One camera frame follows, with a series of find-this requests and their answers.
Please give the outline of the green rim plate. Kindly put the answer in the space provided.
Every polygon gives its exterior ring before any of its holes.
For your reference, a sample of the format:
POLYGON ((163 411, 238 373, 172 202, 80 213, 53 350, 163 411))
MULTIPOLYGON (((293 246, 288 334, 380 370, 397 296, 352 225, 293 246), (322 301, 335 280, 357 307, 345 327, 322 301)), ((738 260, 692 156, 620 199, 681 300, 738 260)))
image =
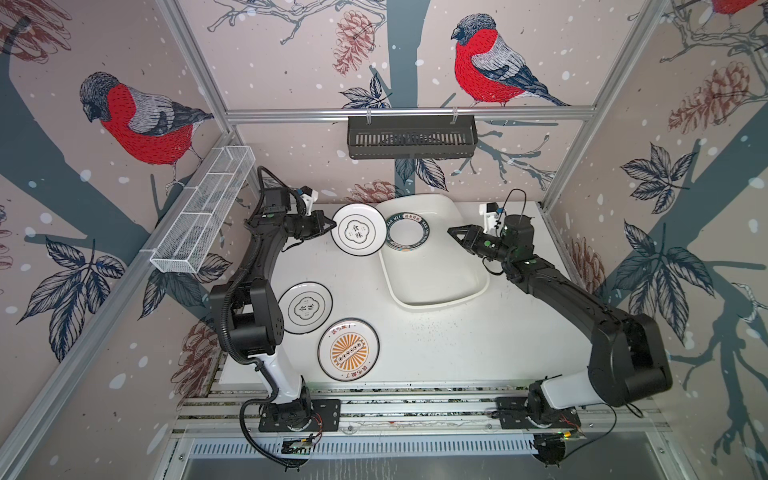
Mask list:
POLYGON ((431 233, 428 222, 412 212, 398 212, 386 219, 386 245, 397 251, 421 247, 431 233))

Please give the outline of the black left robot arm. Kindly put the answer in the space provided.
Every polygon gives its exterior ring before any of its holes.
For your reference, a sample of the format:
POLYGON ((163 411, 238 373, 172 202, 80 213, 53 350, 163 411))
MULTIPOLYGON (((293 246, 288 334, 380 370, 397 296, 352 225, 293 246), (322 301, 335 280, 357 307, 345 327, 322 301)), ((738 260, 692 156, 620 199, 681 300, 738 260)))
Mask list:
POLYGON ((320 237, 335 227, 321 210, 313 210, 318 193, 269 187, 245 221, 249 246, 235 274, 210 293, 218 342, 228 357, 253 369, 266 385, 263 429, 301 431, 314 424, 305 380, 291 365, 282 342, 284 314, 271 285, 278 256, 290 238, 298 243, 320 237))

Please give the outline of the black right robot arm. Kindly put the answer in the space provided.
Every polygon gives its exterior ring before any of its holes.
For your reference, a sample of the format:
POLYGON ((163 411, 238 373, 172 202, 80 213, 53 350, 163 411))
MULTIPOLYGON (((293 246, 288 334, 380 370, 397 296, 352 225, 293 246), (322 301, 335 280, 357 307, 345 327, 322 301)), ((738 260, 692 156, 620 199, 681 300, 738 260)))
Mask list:
POLYGON ((622 407, 671 389, 672 373, 657 322, 606 304, 537 255, 529 216, 507 216, 498 235, 479 225, 450 227, 447 233, 468 253, 498 262, 500 275, 549 305, 591 343, 584 370, 529 386, 526 412, 532 423, 547 426, 574 407, 622 407))

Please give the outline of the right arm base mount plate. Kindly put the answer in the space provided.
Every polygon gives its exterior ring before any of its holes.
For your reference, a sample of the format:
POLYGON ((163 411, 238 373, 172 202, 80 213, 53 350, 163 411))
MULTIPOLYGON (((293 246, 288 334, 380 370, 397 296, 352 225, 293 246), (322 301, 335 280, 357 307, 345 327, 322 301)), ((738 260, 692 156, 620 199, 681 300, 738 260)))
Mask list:
POLYGON ((527 397, 498 397, 491 417, 503 429, 580 429, 581 421, 574 408, 552 409, 527 397))

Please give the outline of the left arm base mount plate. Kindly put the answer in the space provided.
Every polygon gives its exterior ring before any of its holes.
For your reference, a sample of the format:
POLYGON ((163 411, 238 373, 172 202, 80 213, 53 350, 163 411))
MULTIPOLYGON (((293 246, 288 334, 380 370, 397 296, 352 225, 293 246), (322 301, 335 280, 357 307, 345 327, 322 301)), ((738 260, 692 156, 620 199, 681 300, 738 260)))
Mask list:
POLYGON ((262 409, 260 433, 337 432, 341 402, 337 399, 312 400, 309 410, 301 400, 282 405, 269 404, 262 409))

